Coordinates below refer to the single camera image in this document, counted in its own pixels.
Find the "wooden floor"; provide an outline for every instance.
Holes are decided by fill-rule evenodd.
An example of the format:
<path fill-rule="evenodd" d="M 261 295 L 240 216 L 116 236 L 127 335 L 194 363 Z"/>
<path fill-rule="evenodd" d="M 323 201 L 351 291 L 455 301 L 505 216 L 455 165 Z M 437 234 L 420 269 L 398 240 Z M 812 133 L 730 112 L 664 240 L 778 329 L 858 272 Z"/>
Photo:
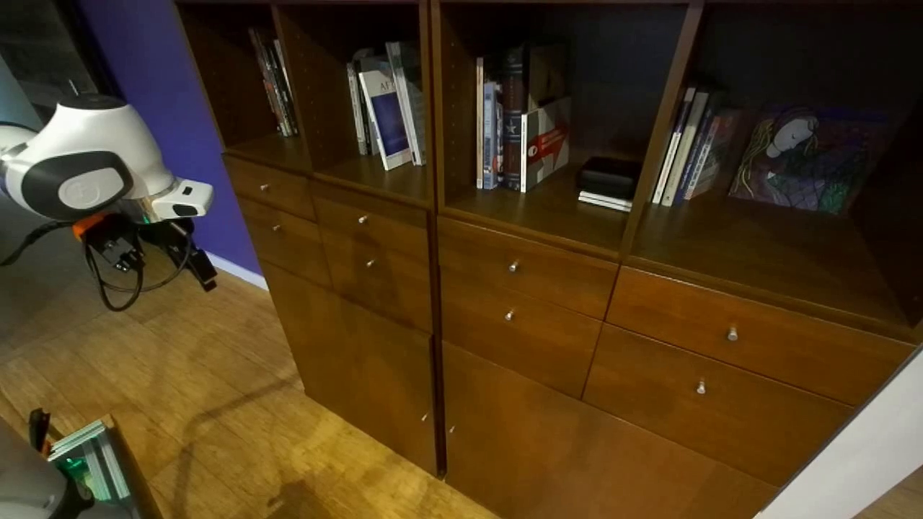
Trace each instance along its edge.
<path fill-rule="evenodd" d="M 68 236 L 0 269 L 0 417 L 35 407 L 64 433 L 113 414 L 160 517 L 491 517 L 307 402 L 264 291 L 183 273 L 108 315 Z M 866 517 L 919 511 L 917 472 Z"/>

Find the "wooden cabinet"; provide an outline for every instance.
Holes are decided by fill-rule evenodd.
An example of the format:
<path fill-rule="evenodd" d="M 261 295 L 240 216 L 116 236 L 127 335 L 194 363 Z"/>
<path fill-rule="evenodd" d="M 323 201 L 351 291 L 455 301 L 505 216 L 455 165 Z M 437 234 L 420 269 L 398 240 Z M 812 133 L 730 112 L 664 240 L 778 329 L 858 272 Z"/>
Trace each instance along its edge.
<path fill-rule="evenodd" d="M 923 5 L 178 0 L 178 15 L 307 396 L 505 517 L 753 517 L 923 338 Z M 276 34 L 297 135 L 276 133 L 251 28 Z M 359 152 L 345 79 L 387 41 L 420 58 L 424 162 L 395 171 Z M 475 63 L 534 41 L 568 50 L 571 165 L 527 194 L 478 191 Z M 730 195 L 734 159 L 704 195 L 659 204 L 688 84 L 744 120 L 824 105 L 893 128 L 838 213 Z M 753 128 L 734 142 L 765 135 Z M 628 213 L 576 201 L 590 156 L 639 165 Z"/>

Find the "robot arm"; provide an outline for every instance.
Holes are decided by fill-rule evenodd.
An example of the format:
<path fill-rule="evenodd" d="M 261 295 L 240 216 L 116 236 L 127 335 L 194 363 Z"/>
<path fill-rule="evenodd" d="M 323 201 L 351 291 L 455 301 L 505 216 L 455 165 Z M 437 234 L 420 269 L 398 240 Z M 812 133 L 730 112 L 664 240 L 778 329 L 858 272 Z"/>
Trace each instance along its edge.
<path fill-rule="evenodd" d="M 2 156 L 5 194 L 31 213 L 78 223 L 119 210 L 136 223 L 205 216 L 209 185 L 176 178 L 140 115 L 119 97 L 56 105 L 51 120 Z"/>

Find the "white baseboard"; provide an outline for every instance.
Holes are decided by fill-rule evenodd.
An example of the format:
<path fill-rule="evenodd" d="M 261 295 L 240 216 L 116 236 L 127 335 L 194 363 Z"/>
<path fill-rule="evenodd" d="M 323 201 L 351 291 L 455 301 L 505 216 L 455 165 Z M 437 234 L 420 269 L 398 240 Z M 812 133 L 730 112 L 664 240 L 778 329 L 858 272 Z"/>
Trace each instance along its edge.
<path fill-rule="evenodd" d="M 217 257 L 217 254 L 208 254 L 208 260 L 209 260 L 214 269 L 219 269 L 219 272 L 225 272 L 225 273 L 230 273 L 230 278 L 237 278 L 241 283 L 251 283 L 251 285 L 256 285 L 261 291 L 268 288 L 264 278 L 258 278 L 256 272 L 247 272 L 247 269 L 241 269 L 237 263 L 228 263 L 225 257 Z"/>

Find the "blue wall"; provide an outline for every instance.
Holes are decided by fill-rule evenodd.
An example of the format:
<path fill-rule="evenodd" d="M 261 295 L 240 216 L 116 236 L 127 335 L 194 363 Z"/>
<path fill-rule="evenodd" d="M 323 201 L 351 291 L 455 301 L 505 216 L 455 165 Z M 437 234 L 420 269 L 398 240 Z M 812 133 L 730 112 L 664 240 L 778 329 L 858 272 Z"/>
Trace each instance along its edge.
<path fill-rule="evenodd" d="M 214 210 L 196 218 L 199 247 L 258 272 L 172 2 L 80 0 L 80 9 L 124 97 L 157 142 L 165 165 L 176 177 L 208 181 L 217 191 Z"/>

